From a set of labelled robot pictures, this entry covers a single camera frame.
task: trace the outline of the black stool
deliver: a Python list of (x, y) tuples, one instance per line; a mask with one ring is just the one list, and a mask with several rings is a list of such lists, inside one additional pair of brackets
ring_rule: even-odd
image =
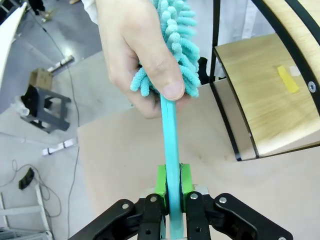
[[(59, 117), (56, 117), (45, 110), (49, 109), (52, 105), (52, 99), (61, 100)], [(67, 103), (71, 103), (71, 99), (69, 97), (29, 85), (26, 94), (21, 97), (21, 100), (30, 110), (30, 114), (28, 116), (21, 117), (22, 120), (47, 133), (51, 133), (56, 129), (66, 131), (69, 128), (70, 123), (65, 121), (68, 113)], [(44, 127), (43, 123), (49, 124), (49, 126)]]

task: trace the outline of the cardboard box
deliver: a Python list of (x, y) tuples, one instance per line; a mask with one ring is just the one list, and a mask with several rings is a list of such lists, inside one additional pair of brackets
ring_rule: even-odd
[(51, 90), (53, 75), (44, 68), (37, 68), (30, 73), (29, 84), (46, 90)]

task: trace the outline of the curved black frame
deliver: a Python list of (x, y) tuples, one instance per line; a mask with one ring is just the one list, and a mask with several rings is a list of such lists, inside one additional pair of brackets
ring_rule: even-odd
[[(297, 0), (285, 0), (288, 5), (292, 8), (292, 10), (297, 14), (297, 16), (303, 21), (305, 26), (309, 29), (313, 37), (316, 39), (316, 41), (320, 44), (320, 27), (315, 22), (315, 20), (311, 17), (311, 15), (306, 11), (306, 9), (297, 1)], [(267, 21), (270, 23), (270, 25), (273, 27), (279, 38), (281, 39), (282, 43), (288, 50), (289, 54), (291, 55), (293, 61), (295, 62), (296, 66), (299, 68), (301, 75), (308, 86), (309, 82), (313, 82), (315, 84), (316, 90), (315, 92), (310, 92), (311, 97), (314, 101), (314, 104), (316, 106), (316, 109), (320, 115), (320, 87), (319, 83), (317, 81), (317, 78), (315, 77), (311, 67), (309, 66), (307, 60), (303, 56), (302, 52), (300, 51), (298, 45), (293, 40), (287, 29), (282, 25), (280, 20), (277, 18), (277, 16), (272, 12), (272, 10), (266, 5), (266, 3), (263, 0), (252, 0), (252, 2), (256, 5), (256, 7), (260, 10), (260, 12), (264, 15), (264, 17), (267, 19)], [(233, 151), (235, 153), (235, 157), (237, 161), (242, 161), (241, 155), (239, 153), (239, 149), (234, 137), (234, 134), (232, 132), (228, 117), (226, 115), (226, 112), (224, 110), (224, 107), (222, 105), (221, 99), (219, 97), (219, 94), (215, 88), (215, 68), (216, 68), (216, 59), (219, 57), (215, 47), (218, 46), (218, 37), (219, 37), (219, 27), (220, 27), (220, 7), (221, 7), (221, 0), (213, 0), (213, 34), (212, 34), (212, 50), (211, 50), (211, 70), (210, 70), (210, 77), (209, 77), (209, 83), (212, 89), (212, 93), (217, 101), (217, 105), (219, 107), (219, 110), (221, 112), (222, 119), (224, 121), (224, 125), (226, 127), (226, 130), (228, 132), (231, 145), (233, 148)], [(229, 81), (229, 76), (227, 71), (225, 70), (222, 62), (220, 61), (223, 71), (226, 74), (226, 77)], [(232, 82), (229, 81), (229, 84), (231, 86), (232, 92), (234, 94), (234, 97), (237, 101), (237, 104), (239, 106), (239, 109), (242, 114), (242, 118), (245, 122), (246, 128), (249, 133), (251, 133), (249, 124), (247, 122), (246, 116), (244, 115), (243, 109), (241, 107), (241, 104), (239, 102), (238, 96), (235, 93), (234, 87), (232, 85)], [(255, 144), (254, 138), (251, 134), (251, 143), (253, 146), (253, 150), (256, 155), (256, 159), (260, 158), (257, 146)], [(302, 147), (301, 149), (309, 149), (313, 147), (317, 147), (319, 144), (316, 144), (314, 146), (309, 147)], [(285, 151), (282, 153), (276, 153), (272, 154), (279, 155), (283, 153), (290, 153), (295, 152), (297, 149)]]
[(285, 0), (320, 45), (320, 26), (298, 0)]

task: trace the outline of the hand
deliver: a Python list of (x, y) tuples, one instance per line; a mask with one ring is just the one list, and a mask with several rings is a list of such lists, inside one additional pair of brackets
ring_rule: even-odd
[(157, 10), (150, 0), (96, 0), (98, 25), (108, 76), (148, 119), (161, 116), (159, 98), (153, 92), (141, 96), (130, 90), (139, 61), (156, 89), (177, 110), (190, 96), (179, 65), (161, 33)]

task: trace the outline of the wooden shelf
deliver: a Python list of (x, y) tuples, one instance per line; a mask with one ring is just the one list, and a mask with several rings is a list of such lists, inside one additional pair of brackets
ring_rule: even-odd
[(320, 130), (320, 117), (302, 76), (288, 92), (277, 67), (295, 66), (276, 34), (216, 47), (239, 99), (259, 155), (268, 155)]

